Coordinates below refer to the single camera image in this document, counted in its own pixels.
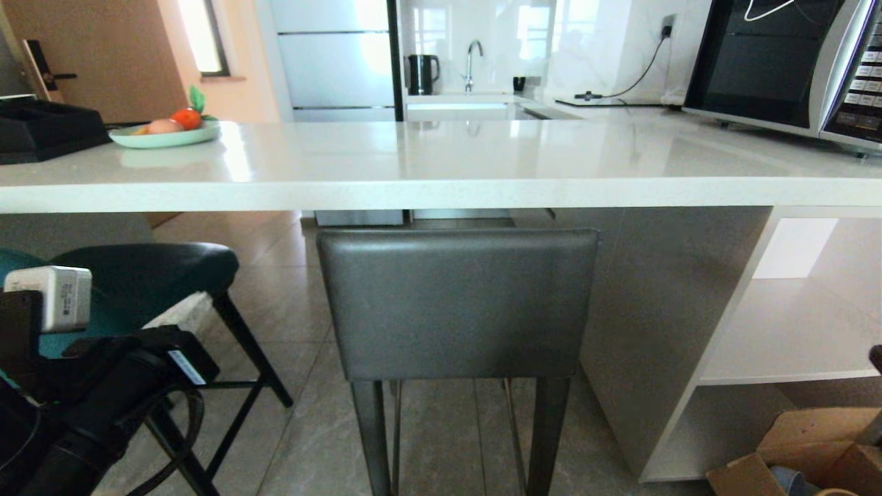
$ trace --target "green leaf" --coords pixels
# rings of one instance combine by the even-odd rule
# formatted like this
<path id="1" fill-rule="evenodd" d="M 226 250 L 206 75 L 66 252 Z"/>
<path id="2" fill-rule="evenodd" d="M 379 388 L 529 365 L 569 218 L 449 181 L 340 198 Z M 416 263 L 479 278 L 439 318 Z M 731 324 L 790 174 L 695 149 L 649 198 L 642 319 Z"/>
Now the green leaf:
<path id="1" fill-rule="evenodd" d="M 190 106 L 200 114 L 206 109 L 206 96 L 193 85 L 190 85 Z"/>

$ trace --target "white backsplash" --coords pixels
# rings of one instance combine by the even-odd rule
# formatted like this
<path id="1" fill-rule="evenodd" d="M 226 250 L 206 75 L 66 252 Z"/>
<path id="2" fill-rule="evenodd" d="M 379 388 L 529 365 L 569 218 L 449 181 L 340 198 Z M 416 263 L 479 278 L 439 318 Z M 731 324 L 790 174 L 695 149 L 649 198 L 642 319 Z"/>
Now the white backsplash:
<path id="1" fill-rule="evenodd" d="M 550 96 L 624 90 L 652 58 L 662 18 L 676 14 L 672 39 L 629 93 L 674 103 L 685 96 L 710 8 L 710 0 L 399 1 L 402 56 L 437 55 L 440 93 L 463 91 L 474 39 L 484 47 L 484 57 L 473 52 L 476 92 L 512 91 L 513 76 L 542 77 Z"/>

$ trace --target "black kettle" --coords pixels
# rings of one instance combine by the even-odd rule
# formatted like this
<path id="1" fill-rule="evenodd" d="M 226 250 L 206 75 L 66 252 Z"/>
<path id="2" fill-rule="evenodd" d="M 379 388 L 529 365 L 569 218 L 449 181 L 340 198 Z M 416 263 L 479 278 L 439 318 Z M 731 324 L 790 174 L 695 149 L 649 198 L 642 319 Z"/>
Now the black kettle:
<path id="1" fill-rule="evenodd" d="M 435 76 L 432 77 L 432 62 L 435 62 Z M 434 55 L 407 56 L 410 65 L 410 84 L 407 94 L 432 94 L 435 81 L 441 77 L 441 62 Z"/>

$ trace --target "light green plate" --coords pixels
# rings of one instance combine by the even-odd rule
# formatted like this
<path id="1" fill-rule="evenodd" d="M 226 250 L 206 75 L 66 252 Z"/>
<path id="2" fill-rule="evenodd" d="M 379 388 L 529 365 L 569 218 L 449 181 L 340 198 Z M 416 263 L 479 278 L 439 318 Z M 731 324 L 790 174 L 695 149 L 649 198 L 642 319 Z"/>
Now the light green plate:
<path id="1" fill-rule="evenodd" d="M 167 148 L 211 141 L 221 135 L 221 123 L 217 121 L 203 121 L 202 127 L 193 131 L 131 135 L 141 127 L 136 125 L 125 129 L 114 129 L 110 132 L 110 138 L 129 148 Z"/>

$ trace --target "microwave control panel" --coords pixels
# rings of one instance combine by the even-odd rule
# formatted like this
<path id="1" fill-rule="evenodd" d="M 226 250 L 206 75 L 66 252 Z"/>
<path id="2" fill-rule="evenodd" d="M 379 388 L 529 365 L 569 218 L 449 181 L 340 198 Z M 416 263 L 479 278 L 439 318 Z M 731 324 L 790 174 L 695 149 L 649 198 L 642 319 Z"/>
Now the microwave control panel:
<path id="1" fill-rule="evenodd" d="M 878 9 L 864 31 L 824 131 L 882 142 L 882 17 Z"/>

